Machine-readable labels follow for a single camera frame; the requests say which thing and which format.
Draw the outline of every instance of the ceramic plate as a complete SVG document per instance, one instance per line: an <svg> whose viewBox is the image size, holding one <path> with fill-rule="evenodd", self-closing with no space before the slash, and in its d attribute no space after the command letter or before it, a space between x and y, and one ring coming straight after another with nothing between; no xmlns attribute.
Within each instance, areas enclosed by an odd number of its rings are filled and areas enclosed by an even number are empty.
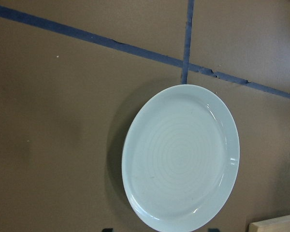
<svg viewBox="0 0 290 232"><path fill-rule="evenodd" d="M161 232L189 232L225 204L239 165L232 115L211 91L170 87L140 110L128 131L122 177L138 217Z"/></svg>

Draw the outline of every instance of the blue painter's tape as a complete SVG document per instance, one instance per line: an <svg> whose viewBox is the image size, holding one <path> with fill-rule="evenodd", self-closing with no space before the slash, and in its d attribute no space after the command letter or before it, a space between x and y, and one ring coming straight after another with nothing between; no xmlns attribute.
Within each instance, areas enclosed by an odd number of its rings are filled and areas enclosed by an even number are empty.
<svg viewBox="0 0 290 232"><path fill-rule="evenodd" d="M245 80L236 76L232 76L229 74L225 74L223 72L213 72L213 70L199 66L199 65L189 64L189 70L196 73L202 73L207 76L212 76L212 77L219 78L225 81L237 83L239 85L243 85L249 88L254 88L257 90L261 90L263 92L275 94L275 95L290 99L290 93L287 93L287 92L284 92L284 91L281 91L272 87L264 86L255 82L250 82L248 80Z"/></svg>
<svg viewBox="0 0 290 232"><path fill-rule="evenodd" d="M44 18L36 17L3 6L0 6L0 17L24 23L27 25L31 25L34 27L42 28L45 30L50 30L59 34L67 35L94 44L99 44L105 47L113 48L122 52L127 52L139 57L144 57L161 63L173 65L180 68L183 66L183 61L181 61L180 59L175 59L166 55L148 51L129 44L119 43L115 40L100 35L96 35L87 31L69 27L64 24L56 23Z"/></svg>
<svg viewBox="0 0 290 232"><path fill-rule="evenodd" d="M188 10L193 12L193 1L189 0L189 7ZM16 22L20 22L20 23L24 23L27 25L31 25L34 27L38 27L38 28L42 28L45 30L49 30L49 31L53 31L59 34L63 34L63 35L67 35L70 37L74 37L80 40L84 40L84 41L88 41L90 43L94 43L94 44L99 44L105 47L109 47L109 48L113 48L119 51L123 51L129 54L133 54L136 56L140 56L140 57L144 57L147 59L151 59L151 60L155 60L158 62L162 62L165 64L169 64L169 65L173 65L176 67L180 67L183 68L183 74L182 77L182 84L187 83L187 75L186 73L188 73L188 70L193 71L193 72L197 72L197 73L202 73L204 75L207 76L211 76L211 77L216 77L216 78L220 78L222 80L225 81L229 81L229 82L233 82L233 83L237 83L246 87L250 87L253 89L257 89L257 90L261 90L267 93L271 93L271 94L275 94L284 98L288 98L290 99L290 93L286 93L284 91L275 89L275 88L271 88L268 86L264 86L258 83L254 83L254 82L249 82L248 80L236 77L236 76L232 76L232 75L228 75L222 72L213 72L211 69L209 68L205 68L196 64L191 64L189 63L189 55L190 55L190 45L186 46L188 43L190 44L191 41L191 28L190 28L190 36L188 36L187 41L185 41L185 49L187 48L187 52L185 52L185 56L184 56L184 60L179 60L179 59L175 59L172 57L168 57L166 55L162 55L156 52L152 52L152 51L148 51L139 47L135 47L129 44L124 44L124 43L120 43L117 42L115 40L109 39L109 38L105 38L103 36L100 35L96 35L87 31L83 31L80 29L76 29L73 27L69 27L66 26L64 24L60 24L60 23L56 23L47 19L43 19L40 17L36 17L27 13L23 13L20 11L16 11L13 9L9 9L3 6L0 6L0 17L6 18L6 19L10 19Z"/></svg>
<svg viewBox="0 0 290 232"><path fill-rule="evenodd" d="M193 17L194 0L188 0L187 23L185 35L184 59L182 68L182 84L187 84L188 66L190 57L191 31L192 31L192 17Z"/></svg>

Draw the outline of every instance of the brown surface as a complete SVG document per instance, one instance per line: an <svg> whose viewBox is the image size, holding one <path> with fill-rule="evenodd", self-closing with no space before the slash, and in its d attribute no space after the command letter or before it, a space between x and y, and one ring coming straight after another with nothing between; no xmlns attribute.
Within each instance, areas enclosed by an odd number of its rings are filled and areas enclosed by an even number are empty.
<svg viewBox="0 0 290 232"><path fill-rule="evenodd" d="M290 92L290 1L271 2L196 1L191 62ZM182 58L187 2L0 4ZM0 18L0 232L153 231L124 195L121 149L140 107L180 75ZM241 143L233 192L197 231L244 232L252 221L290 214L290 100L192 72L188 82L225 101Z"/></svg>
<svg viewBox="0 0 290 232"><path fill-rule="evenodd" d="M178 0L0 0L0 5L182 59L187 4Z"/></svg>
<svg viewBox="0 0 290 232"><path fill-rule="evenodd" d="M290 92L290 0L197 0L190 62Z"/></svg>
<svg viewBox="0 0 290 232"><path fill-rule="evenodd" d="M241 149L228 201L197 231L244 232L251 222L290 214L290 100L193 72L188 77L228 106Z"/></svg>
<svg viewBox="0 0 290 232"><path fill-rule="evenodd" d="M121 149L180 74L0 18L0 232L152 231L125 198Z"/></svg>

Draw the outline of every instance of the plate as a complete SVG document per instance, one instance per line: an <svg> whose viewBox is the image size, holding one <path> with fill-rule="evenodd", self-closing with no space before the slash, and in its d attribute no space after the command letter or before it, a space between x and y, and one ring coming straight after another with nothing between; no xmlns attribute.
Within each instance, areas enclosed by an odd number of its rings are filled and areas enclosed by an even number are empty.
<svg viewBox="0 0 290 232"><path fill-rule="evenodd" d="M233 117L211 91L179 85L151 98L125 139L122 178L137 216L160 232L190 232L223 207L239 166Z"/></svg>

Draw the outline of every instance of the brown floor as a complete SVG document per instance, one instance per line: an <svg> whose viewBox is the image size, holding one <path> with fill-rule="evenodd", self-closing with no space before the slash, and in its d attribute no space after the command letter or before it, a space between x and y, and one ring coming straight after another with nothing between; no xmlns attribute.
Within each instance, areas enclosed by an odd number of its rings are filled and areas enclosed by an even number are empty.
<svg viewBox="0 0 290 232"><path fill-rule="evenodd" d="M182 59L186 1L0 0ZM196 0L190 62L290 92L290 0ZM0 18L0 232L153 231L121 183L125 134L181 68ZM290 100L195 72L240 136L238 178L198 232L290 214Z"/></svg>

